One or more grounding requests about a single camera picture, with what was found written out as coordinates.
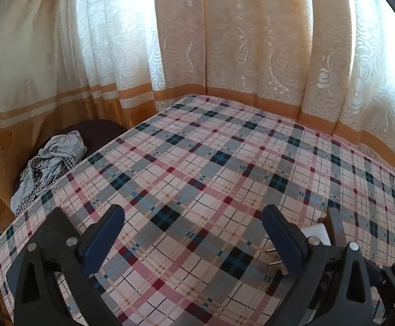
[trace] plaid bedsheet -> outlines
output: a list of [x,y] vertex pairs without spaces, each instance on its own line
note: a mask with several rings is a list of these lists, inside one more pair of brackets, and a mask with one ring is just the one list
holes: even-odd
[[395,261],[395,173],[286,118],[190,96],[80,163],[0,237],[10,312],[5,274],[46,215],[61,206],[83,232],[112,203],[125,227],[91,281],[124,325],[263,325],[294,282],[268,267],[270,203],[299,226],[337,207],[348,241]]

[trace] blue gripper pad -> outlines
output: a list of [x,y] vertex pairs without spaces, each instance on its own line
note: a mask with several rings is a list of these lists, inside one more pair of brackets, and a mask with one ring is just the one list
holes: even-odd
[[301,275],[309,254],[306,237],[301,230],[288,223],[274,205],[264,207],[262,224],[288,272]]
[[85,275],[97,273],[125,223],[122,207],[112,205],[98,223],[92,224],[81,237],[89,240],[82,251],[81,268]]

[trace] dark pillow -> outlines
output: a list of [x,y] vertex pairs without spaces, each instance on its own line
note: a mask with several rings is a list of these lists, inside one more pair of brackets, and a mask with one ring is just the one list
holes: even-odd
[[[115,122],[110,120],[87,120],[69,126],[57,133],[56,135],[65,135],[74,130],[79,131],[81,137],[83,138],[84,145],[87,147],[87,152],[83,157],[83,159],[85,159],[87,157],[90,157],[93,153],[101,149],[107,143],[114,140],[116,137],[122,135],[126,131],[126,128],[123,128],[121,125],[116,124]],[[34,158],[37,153],[39,153],[39,150],[43,148],[49,140],[50,139],[47,139],[31,154],[30,158],[21,168],[21,173],[22,170],[27,167],[28,161]],[[18,191],[20,185],[21,175],[19,174],[16,178],[15,185],[13,186],[13,194]]]

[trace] crumpled cloth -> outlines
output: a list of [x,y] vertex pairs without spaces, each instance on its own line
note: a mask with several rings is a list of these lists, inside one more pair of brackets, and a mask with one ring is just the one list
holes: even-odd
[[10,208],[17,217],[41,193],[64,173],[72,169],[86,154],[87,147],[78,131],[53,136],[39,150],[21,174],[21,185],[10,201]]

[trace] metal screw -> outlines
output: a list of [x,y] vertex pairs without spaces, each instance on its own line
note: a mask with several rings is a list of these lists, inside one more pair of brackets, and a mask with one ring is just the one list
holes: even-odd
[[320,245],[320,239],[318,239],[316,236],[310,236],[307,239],[307,242],[312,245],[312,246],[317,246]]
[[76,244],[78,244],[78,239],[75,236],[66,240],[66,245],[68,246],[75,246]]
[[353,251],[359,250],[359,245],[358,245],[357,243],[355,243],[354,241],[352,241],[350,244],[348,244],[348,246],[349,246],[350,249],[352,249]]
[[29,252],[32,252],[32,251],[34,251],[34,250],[36,250],[37,249],[37,244],[36,243],[30,243],[30,244],[28,244],[28,246],[27,246],[27,250],[29,251]]

